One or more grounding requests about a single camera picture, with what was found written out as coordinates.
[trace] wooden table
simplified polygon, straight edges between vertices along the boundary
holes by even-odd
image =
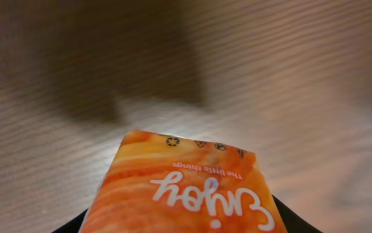
[[[259,154],[324,232],[372,232],[372,0],[0,1],[0,232],[86,209],[129,129]]]

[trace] orange wrapper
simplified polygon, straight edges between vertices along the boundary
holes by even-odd
[[[131,131],[80,233],[287,232],[254,153]]]

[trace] black symbol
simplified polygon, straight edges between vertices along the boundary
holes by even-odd
[[[199,146],[199,148],[202,148],[206,145],[206,142],[202,142],[202,141],[194,141],[196,143],[196,145]]]
[[[169,146],[177,146],[178,144],[180,144],[180,140],[178,138],[169,137],[167,138],[166,143]]]
[[[238,151],[238,153],[239,153],[239,157],[240,157],[241,159],[243,159],[243,158],[244,158],[244,155],[245,155],[245,153],[246,153],[246,151],[244,151],[243,149],[237,149],[237,151]]]
[[[226,146],[222,143],[215,143],[215,148],[222,151],[226,150]]]

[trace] black object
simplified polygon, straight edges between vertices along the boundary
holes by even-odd
[[[281,215],[281,218],[284,221],[284,225],[287,228],[288,233],[321,233],[312,225],[308,224],[306,221],[301,219],[296,213],[291,211],[286,205],[284,205],[276,197],[274,198],[275,205],[278,208],[278,211]],[[78,230],[81,227],[84,216],[87,213],[87,210],[82,212],[76,218],[72,219],[70,222],[60,227],[58,230],[55,230],[53,233],[78,233]]]

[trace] orange swirl pattern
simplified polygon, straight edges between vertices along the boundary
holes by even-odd
[[[267,231],[260,229],[260,225],[268,224],[268,217],[263,211],[250,208],[254,199],[248,194],[240,198],[241,216],[236,211],[226,214],[219,199],[213,207],[215,216],[208,212],[205,198],[199,211],[186,209],[181,199],[170,206],[173,190],[164,191],[154,201],[159,185],[150,181],[163,181],[173,172],[183,175],[180,181],[170,184],[178,187],[179,196],[191,186],[202,193],[210,190],[204,184],[211,177],[218,181],[218,186],[208,198],[220,194],[231,203],[228,192],[235,194],[239,188],[255,192],[262,209],[272,217],[273,227]],[[196,192],[189,195],[199,198]],[[286,229],[254,153],[213,142],[131,131],[121,142],[80,232],[286,232]]]

